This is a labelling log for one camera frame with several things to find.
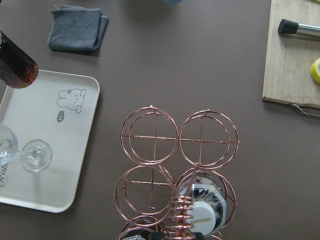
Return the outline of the copper spring left gripper finger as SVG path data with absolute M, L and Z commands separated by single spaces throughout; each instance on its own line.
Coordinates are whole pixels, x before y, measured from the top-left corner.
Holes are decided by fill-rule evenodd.
M 180 195 L 177 187 L 170 178 L 169 173 L 160 165 L 159 169 L 166 182 L 172 190 L 172 200 L 170 215 L 168 218 L 174 223 L 174 225 L 169 226 L 168 229 L 174 231 L 173 235 L 170 235 L 168 240 L 194 240 L 195 234 L 190 232 L 189 229 L 192 227 L 191 224 L 187 223 L 187 219 L 191 216 L 187 214 L 188 210 L 191 210 L 190 205 L 193 203 L 191 197 Z

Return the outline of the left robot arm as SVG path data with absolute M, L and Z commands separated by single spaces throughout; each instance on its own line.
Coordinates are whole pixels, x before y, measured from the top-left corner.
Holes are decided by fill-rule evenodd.
M 181 2 L 181 0 L 163 0 L 163 2 L 168 6 L 175 6 Z M 193 238 L 192 234 L 188 232 L 187 222 L 185 218 L 174 218 L 175 225 L 172 227 L 174 230 L 174 240 L 187 240 Z

